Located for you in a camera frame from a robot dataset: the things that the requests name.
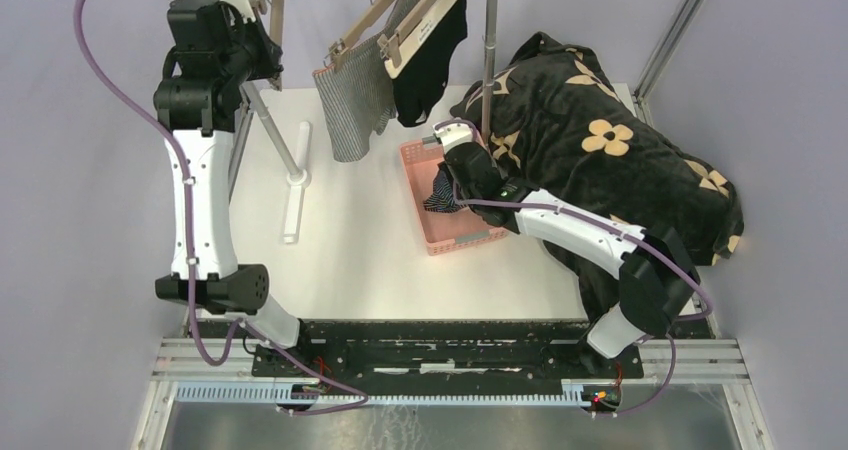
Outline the wooden hanger of grey underwear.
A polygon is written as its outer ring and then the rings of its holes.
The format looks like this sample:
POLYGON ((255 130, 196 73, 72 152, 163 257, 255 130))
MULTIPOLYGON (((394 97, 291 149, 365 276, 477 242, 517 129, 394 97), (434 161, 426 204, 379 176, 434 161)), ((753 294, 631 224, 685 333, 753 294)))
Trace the wooden hanger of grey underwear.
POLYGON ((364 14, 329 47, 329 62, 335 69, 340 69, 351 49, 354 48, 363 34, 389 10, 397 0, 373 0, 364 14))

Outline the grey striped underwear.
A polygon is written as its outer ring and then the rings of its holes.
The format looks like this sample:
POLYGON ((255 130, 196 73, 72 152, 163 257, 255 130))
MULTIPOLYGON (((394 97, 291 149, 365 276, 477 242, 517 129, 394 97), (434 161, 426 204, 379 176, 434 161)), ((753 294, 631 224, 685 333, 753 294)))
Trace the grey striped underwear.
POLYGON ((397 0, 384 27, 346 53, 344 62, 313 72, 333 158, 349 163, 370 150, 370 137, 384 132, 397 115, 392 80, 379 39, 393 33, 419 0, 397 0))

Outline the navy striped underwear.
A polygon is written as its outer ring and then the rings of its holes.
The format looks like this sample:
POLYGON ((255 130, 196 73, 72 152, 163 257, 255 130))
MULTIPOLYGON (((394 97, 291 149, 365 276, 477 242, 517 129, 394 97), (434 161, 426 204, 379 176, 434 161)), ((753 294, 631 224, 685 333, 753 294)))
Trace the navy striped underwear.
POLYGON ((454 182, 450 172, 440 168, 432 182, 432 192, 422 202, 423 209, 430 213, 454 214, 465 208, 455 198, 454 182))

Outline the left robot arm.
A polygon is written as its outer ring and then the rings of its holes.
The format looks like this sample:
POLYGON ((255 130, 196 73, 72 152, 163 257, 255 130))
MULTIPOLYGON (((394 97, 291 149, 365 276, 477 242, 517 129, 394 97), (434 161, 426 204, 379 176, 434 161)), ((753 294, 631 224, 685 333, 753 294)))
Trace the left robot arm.
POLYGON ((280 368, 303 376, 314 349, 299 340, 300 320, 270 297, 268 269, 238 262, 229 214, 241 88, 279 76, 282 51, 262 24, 224 0, 174 0, 167 22, 175 44, 153 101, 167 132, 177 235, 171 270, 156 280, 155 294, 242 317, 260 339, 280 346, 280 368))

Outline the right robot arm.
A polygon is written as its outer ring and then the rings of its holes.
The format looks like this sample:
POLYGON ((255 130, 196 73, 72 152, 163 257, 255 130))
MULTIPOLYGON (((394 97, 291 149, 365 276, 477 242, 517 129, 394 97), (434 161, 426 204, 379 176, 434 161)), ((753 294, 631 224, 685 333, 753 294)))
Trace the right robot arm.
POLYGON ((456 200, 487 224, 563 248, 610 275, 618 301, 591 324, 577 354, 581 370, 603 377, 645 336, 662 337, 700 293, 694 264, 670 227, 647 230, 580 209, 521 179, 504 178, 476 143, 444 151, 456 200))

